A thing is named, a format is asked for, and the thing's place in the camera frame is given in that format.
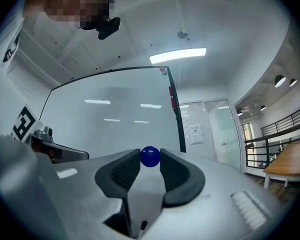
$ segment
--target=pendant light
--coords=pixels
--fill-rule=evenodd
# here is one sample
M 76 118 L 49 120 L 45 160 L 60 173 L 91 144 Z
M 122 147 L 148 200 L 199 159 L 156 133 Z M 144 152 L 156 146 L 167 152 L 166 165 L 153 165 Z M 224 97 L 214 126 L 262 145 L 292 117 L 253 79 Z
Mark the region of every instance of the pendant light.
M 274 86 L 277 88 L 282 85 L 284 81 L 286 81 L 286 77 L 284 77 L 282 74 L 278 74 L 274 79 Z
M 294 79 L 294 78 L 292 78 L 292 79 L 290 80 L 290 87 L 294 86 L 294 85 L 296 84 L 296 82 L 297 82 L 297 80 Z

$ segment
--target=ceiling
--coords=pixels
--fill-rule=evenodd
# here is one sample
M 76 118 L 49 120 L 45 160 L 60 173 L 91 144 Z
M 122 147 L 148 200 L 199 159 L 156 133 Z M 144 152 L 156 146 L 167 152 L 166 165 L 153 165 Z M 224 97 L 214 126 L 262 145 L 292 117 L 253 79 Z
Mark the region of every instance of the ceiling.
M 206 56 L 168 61 L 176 87 L 222 82 L 240 67 L 262 35 L 267 7 L 261 0 L 115 0 L 119 31 L 105 40 L 94 30 L 54 22 L 42 13 L 25 20 L 18 56 L 54 86 L 120 67 L 150 65 L 149 56 L 207 48 Z M 179 39 L 181 25 L 189 39 Z
M 279 87 L 275 87 L 275 77 L 283 75 L 286 81 Z M 247 96 L 236 108 L 243 112 L 241 120 L 260 115 L 260 107 L 269 107 L 298 82 L 290 87 L 290 80 L 300 80 L 300 32 L 293 22 L 288 30 L 286 38 L 278 51 L 275 60 L 270 65 L 259 82 L 251 89 Z

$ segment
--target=white shirt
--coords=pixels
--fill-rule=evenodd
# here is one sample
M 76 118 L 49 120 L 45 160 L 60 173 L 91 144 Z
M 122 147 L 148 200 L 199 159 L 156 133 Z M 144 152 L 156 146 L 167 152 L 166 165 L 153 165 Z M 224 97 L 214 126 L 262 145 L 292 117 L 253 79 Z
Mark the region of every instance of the white shirt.
M 18 46 L 15 47 L 13 43 L 24 22 L 22 13 L 25 1 L 18 0 L 0 26 L 0 135 L 10 135 L 16 119 L 26 105 L 25 97 L 6 75 L 7 68 L 17 52 Z M 9 48 L 12 52 L 4 62 Z

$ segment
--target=wooden tabletop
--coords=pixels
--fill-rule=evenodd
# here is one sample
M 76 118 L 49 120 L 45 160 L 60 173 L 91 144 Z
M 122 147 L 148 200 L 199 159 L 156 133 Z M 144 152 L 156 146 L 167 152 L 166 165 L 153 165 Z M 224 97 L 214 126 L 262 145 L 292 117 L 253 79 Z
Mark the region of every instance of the wooden tabletop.
M 263 172 L 283 176 L 300 176 L 300 141 L 288 144 Z

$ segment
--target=table leg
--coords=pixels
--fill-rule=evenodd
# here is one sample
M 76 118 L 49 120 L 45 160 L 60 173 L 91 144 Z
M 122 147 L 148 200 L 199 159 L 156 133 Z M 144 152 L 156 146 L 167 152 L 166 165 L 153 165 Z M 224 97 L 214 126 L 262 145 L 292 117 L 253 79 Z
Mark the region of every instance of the table leg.
M 265 174 L 265 179 L 264 179 L 264 189 L 268 189 L 270 184 L 270 176 L 268 174 Z

